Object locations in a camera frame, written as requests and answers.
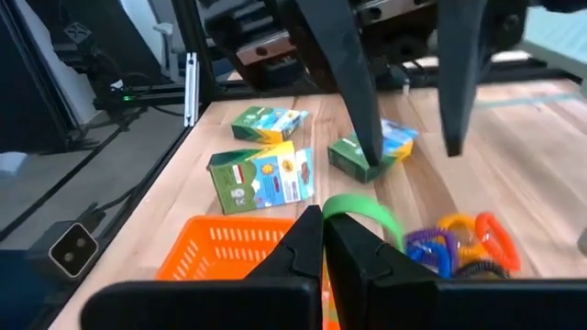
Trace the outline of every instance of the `green ring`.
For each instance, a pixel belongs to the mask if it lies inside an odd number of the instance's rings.
[[[377,221],[392,233],[397,249],[404,253],[404,230],[393,213],[387,207],[377,203],[377,200],[367,196],[343,193],[328,198],[322,207],[325,221],[333,215],[343,213],[364,215]]]

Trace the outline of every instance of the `blue ring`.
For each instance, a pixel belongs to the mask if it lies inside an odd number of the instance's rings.
[[[450,277],[450,255],[447,247],[435,242],[424,242],[422,246],[424,248],[429,248],[432,251],[432,254],[436,256],[438,276],[443,279],[448,279]],[[410,245],[405,253],[411,260],[420,262],[426,254],[426,251],[421,247]]]

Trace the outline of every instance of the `orange ring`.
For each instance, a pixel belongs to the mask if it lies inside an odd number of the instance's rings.
[[[511,271],[520,270],[520,258],[517,255],[514,241],[497,221],[495,215],[489,212],[477,215],[475,235],[481,240],[487,253],[505,269]]]
[[[475,233],[475,219],[473,219],[473,217],[468,214],[450,214],[438,221],[438,227],[445,230],[450,230],[450,228],[454,225],[463,225],[473,235]],[[459,244],[459,259],[461,264],[477,259],[482,259],[485,254],[485,247],[483,247],[481,241],[479,240],[476,240],[472,247]]]

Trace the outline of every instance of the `wooden surface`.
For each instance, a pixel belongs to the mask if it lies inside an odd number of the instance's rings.
[[[486,86],[478,99],[503,101],[577,89],[571,82]],[[383,117],[416,128],[420,136],[410,158],[369,184],[353,181],[328,165],[327,145],[351,130],[339,96],[224,102],[210,105],[51,329],[77,329],[84,302],[110,283],[152,279],[190,216],[221,214],[205,165],[213,153],[255,147],[235,140],[229,127],[250,105],[311,112],[293,141],[297,148],[314,149],[316,176],[316,195],[311,200],[253,215],[297,217],[309,204],[322,204],[337,193],[376,196],[396,212],[406,230],[432,226],[454,212],[489,210],[515,238],[523,260],[519,277],[587,276],[587,258],[575,245],[587,226],[587,105],[583,101],[478,110],[464,156],[449,159],[435,90],[413,91],[409,98],[382,95]],[[363,224],[382,235],[374,223],[363,220]]]

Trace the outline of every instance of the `juice box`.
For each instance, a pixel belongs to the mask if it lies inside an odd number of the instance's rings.
[[[208,170],[225,215],[314,195],[312,149],[296,151],[292,141],[214,154]]]
[[[284,142],[302,125],[307,116],[307,111],[252,106],[232,123],[232,133],[235,138],[247,141]]]
[[[328,161],[359,182],[369,182],[412,153],[417,132],[382,119],[383,151],[379,166],[371,167],[353,133],[328,147]]]

